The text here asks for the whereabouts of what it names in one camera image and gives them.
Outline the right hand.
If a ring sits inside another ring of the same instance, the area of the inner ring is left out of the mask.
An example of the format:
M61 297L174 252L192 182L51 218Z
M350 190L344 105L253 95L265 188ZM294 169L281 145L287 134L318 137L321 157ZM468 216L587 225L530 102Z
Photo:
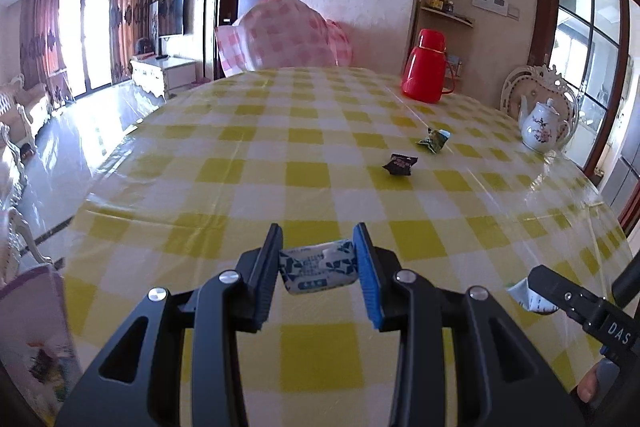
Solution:
M576 395L582 403L591 404L597 401L601 392L599 374L601 373L602 364L603 360L593 365L576 386Z

